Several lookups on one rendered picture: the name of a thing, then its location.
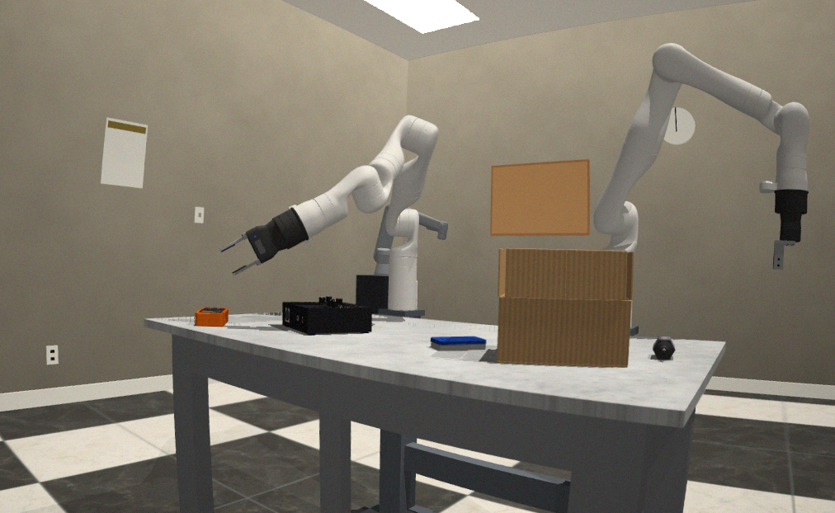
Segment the orange digital multimeter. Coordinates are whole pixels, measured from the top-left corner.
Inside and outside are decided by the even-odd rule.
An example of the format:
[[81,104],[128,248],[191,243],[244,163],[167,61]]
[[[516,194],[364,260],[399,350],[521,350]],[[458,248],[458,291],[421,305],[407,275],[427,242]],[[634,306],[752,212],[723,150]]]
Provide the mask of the orange digital multimeter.
[[[221,313],[214,313],[221,312]],[[229,310],[223,308],[202,308],[195,312],[196,327],[224,327],[229,320]]]

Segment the brown cardboard box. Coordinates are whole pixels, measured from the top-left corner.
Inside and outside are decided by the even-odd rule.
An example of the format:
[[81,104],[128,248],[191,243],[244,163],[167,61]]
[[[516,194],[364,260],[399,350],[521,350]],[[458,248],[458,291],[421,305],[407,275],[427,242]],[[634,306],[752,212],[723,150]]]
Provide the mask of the brown cardboard box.
[[634,252],[499,248],[497,363],[628,367],[633,279]]

